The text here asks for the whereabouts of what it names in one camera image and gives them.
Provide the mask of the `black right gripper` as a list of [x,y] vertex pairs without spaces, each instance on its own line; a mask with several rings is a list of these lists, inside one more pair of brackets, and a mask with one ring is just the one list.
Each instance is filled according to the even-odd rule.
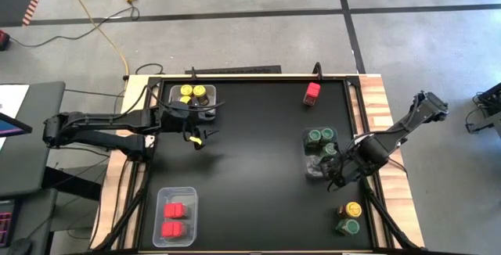
[[346,186],[346,178],[355,175],[370,176],[378,171],[374,141],[363,139],[359,144],[339,155],[324,157],[320,160],[320,169],[330,180],[327,190]]

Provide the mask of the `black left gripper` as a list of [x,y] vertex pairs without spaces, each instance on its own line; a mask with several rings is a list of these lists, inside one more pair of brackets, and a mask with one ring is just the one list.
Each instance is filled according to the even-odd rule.
[[195,108],[189,108],[188,117],[182,124],[182,135],[190,136],[189,140],[193,143],[195,150],[200,150],[205,146],[204,138],[219,133],[219,130],[200,130],[198,124],[202,122],[204,122],[204,113]]

